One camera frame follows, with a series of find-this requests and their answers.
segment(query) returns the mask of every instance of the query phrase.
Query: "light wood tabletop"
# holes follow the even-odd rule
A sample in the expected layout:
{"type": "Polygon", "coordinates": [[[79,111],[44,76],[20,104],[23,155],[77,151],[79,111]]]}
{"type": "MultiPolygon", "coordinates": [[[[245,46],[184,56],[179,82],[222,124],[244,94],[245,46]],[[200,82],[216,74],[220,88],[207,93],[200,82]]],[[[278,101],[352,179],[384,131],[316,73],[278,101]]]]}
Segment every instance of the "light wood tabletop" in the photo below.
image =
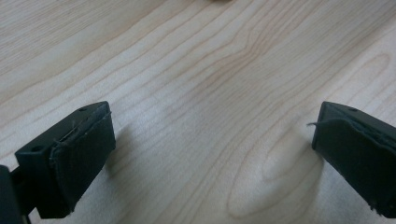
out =
{"type": "Polygon", "coordinates": [[[320,104],[396,125],[394,0],[0,2],[0,163],[108,101],[117,147],[64,219],[395,223],[311,147],[320,104]]]}

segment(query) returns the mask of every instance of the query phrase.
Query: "wooden surface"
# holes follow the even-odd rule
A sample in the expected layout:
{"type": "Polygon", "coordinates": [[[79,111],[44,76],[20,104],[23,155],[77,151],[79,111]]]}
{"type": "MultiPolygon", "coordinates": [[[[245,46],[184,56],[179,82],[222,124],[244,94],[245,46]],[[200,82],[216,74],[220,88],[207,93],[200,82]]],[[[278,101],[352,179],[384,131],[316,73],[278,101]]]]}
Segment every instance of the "wooden surface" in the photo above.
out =
{"type": "Polygon", "coordinates": [[[0,163],[110,102],[117,149],[34,223],[394,223],[311,149],[322,101],[396,125],[396,1],[0,2],[0,163]]]}

